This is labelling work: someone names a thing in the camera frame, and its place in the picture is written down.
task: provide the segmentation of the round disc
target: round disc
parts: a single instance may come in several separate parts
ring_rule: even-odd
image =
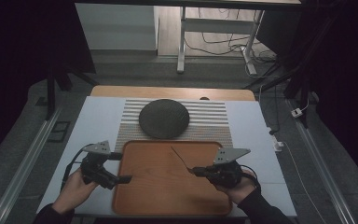
[[[179,136],[190,122],[187,109],[174,100],[150,102],[139,114],[142,130],[155,138],[169,139]]]

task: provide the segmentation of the sleeve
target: sleeve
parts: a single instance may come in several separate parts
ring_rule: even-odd
[[[271,206],[256,190],[238,204],[252,224],[293,224],[278,208]]]
[[[40,212],[36,215],[34,219],[34,224],[68,224],[71,223],[72,217],[74,216],[75,210],[61,215],[56,212],[52,207],[52,203],[46,205]]]

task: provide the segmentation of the wall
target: wall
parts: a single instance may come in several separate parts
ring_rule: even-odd
[[[158,7],[78,4],[90,49],[156,50]]]

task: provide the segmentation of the human hand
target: human hand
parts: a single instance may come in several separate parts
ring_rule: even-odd
[[[85,184],[81,170],[78,168],[69,175],[60,195],[51,207],[60,214],[67,213],[85,202],[97,186],[95,182]]]
[[[243,172],[249,175],[255,175],[248,170],[243,170]],[[224,192],[232,202],[238,204],[255,190],[255,183],[253,180],[243,177],[241,182],[232,189],[228,189],[219,185],[215,185],[215,187],[217,190]]]

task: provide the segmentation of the wooden tray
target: wooden tray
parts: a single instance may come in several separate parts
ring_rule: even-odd
[[[232,208],[228,196],[187,167],[212,165],[217,142],[130,141],[123,147],[119,175],[132,175],[117,185],[112,208],[119,215],[224,216]]]

